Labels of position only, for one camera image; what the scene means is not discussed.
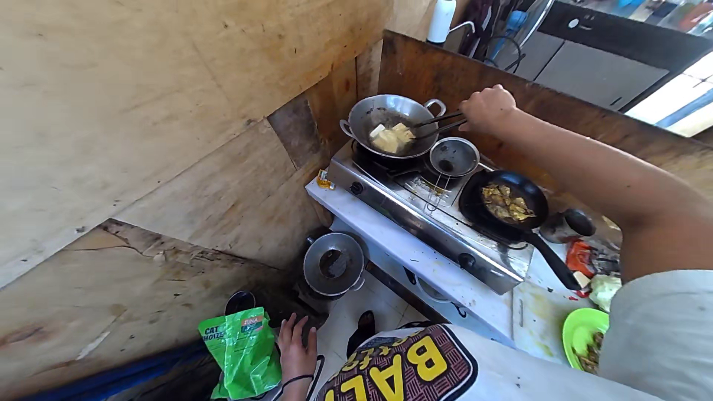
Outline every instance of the green plate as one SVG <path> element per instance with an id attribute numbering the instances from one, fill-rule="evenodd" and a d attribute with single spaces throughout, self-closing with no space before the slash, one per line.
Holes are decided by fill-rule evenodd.
<path id="1" fill-rule="evenodd" d="M 606 333 L 609 329 L 609 315 L 598 309 L 581 308 L 573 310 L 562 326 L 562 344 L 570 366 L 582 369 L 576 354 L 586 355 L 587 345 L 594 343 L 592 336 L 597 331 Z"/>

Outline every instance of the white t-shirt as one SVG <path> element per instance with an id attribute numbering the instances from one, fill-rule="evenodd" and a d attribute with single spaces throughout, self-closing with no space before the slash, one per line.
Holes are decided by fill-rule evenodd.
<path id="1" fill-rule="evenodd" d="M 713 400 L 711 340 L 713 271 L 676 270 L 614 297 L 601 377 L 434 325 L 370 338 L 317 400 Z"/>

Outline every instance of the stainless steel stove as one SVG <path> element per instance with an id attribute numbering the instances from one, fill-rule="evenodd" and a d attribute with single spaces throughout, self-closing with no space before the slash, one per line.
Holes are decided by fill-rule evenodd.
<path id="1" fill-rule="evenodd" d="M 522 283 L 533 247 L 499 237 L 484 225 L 466 220 L 458 209 L 458 197 L 468 179 L 493 169 L 481 163 L 473 173 L 447 180 L 429 173 L 420 164 L 425 159 L 407 160 L 409 165 L 388 166 L 350 141 L 332 158 L 327 178 L 456 264 L 464 256 L 474 261 L 461 266 L 496 293 L 504 294 Z"/>

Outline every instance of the cutting board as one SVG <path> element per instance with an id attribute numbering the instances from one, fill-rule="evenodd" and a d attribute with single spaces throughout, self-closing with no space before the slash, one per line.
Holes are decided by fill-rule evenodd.
<path id="1" fill-rule="evenodd" d="M 529 282 L 513 289 L 513 340 L 522 351 L 569 365 L 562 346 L 562 324 L 575 309 L 596 308 L 574 293 L 548 291 Z"/>

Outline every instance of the green bag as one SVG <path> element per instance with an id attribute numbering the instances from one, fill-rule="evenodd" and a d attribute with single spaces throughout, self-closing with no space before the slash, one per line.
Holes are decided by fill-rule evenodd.
<path id="1" fill-rule="evenodd" d="M 254 397 L 279 384 L 282 371 L 269 321 L 263 308 L 253 308 L 198 325 L 203 342 L 224 376 L 211 398 Z"/>

